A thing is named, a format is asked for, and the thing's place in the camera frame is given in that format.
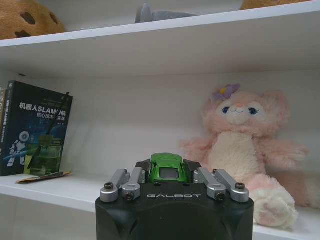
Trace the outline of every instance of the gray plush toy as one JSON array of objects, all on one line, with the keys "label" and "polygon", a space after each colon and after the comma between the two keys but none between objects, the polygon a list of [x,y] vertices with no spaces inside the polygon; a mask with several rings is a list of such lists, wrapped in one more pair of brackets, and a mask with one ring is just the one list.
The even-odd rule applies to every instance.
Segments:
[{"label": "gray plush toy", "polygon": [[161,21],[167,19],[180,19],[187,17],[194,17],[197,15],[184,13],[184,12],[175,12],[175,11],[153,11],[151,6],[147,3],[144,3],[136,12],[135,23],[147,23],[154,21]]}]

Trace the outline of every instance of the screw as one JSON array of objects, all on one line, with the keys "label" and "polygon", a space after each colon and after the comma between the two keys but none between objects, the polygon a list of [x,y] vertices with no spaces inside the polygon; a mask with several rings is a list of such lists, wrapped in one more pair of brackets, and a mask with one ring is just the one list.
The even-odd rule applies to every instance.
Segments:
[{"label": "screw", "polygon": [[237,183],[235,184],[235,188],[236,188],[236,189],[243,190],[243,189],[246,188],[246,185],[244,185],[242,182],[237,182]]},{"label": "screw", "polygon": [[114,184],[112,182],[107,182],[104,184],[104,188],[108,190],[114,189]]},{"label": "screw", "polygon": [[218,200],[218,201],[223,201],[223,200],[225,200],[225,194],[224,193],[222,193],[222,192],[217,192],[216,194],[215,194],[215,199],[216,200]]},{"label": "screw", "polygon": [[132,201],[135,198],[135,195],[131,192],[127,192],[124,195],[124,199],[127,200],[128,202]]}]

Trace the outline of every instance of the black book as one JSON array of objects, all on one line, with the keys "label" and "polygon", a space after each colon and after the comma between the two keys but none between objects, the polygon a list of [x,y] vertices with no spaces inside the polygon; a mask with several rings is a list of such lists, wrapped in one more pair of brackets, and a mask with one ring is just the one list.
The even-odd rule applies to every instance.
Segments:
[{"label": "black book", "polygon": [[0,176],[22,174],[28,146],[37,146],[56,113],[57,120],[50,133],[61,145],[61,154],[73,101],[65,94],[9,81],[4,101],[0,135]]}]

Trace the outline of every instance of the brown plush toy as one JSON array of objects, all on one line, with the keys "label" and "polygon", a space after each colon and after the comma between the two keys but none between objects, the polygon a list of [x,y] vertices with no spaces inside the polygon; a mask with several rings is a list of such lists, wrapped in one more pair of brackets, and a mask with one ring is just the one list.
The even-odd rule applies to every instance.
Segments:
[{"label": "brown plush toy", "polygon": [[0,40],[64,33],[64,25],[33,0],[0,0]]},{"label": "brown plush toy", "polygon": [[311,0],[244,0],[241,10],[257,9],[271,6],[278,6],[284,4],[295,4],[300,2],[307,2]]}]

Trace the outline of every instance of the white shelf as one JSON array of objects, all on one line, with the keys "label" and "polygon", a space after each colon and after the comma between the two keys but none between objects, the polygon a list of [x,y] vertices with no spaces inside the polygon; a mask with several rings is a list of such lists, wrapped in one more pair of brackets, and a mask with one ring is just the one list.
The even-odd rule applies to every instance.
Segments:
[{"label": "white shelf", "polygon": [[320,210],[297,207],[299,217],[292,230],[253,226],[256,240],[320,240]]},{"label": "white shelf", "polygon": [[320,68],[320,0],[0,41],[31,78]]},{"label": "white shelf", "polygon": [[[100,189],[110,177],[73,173],[57,179],[31,184],[16,184],[28,175],[0,177],[0,194],[54,204],[87,212],[95,212]],[[298,207],[299,218],[293,230],[254,226],[255,240],[319,240],[320,211]]]},{"label": "white shelf", "polygon": [[109,180],[105,175],[72,173],[57,179],[16,184],[25,178],[30,175],[1,176],[0,194],[93,213],[100,189]]}]

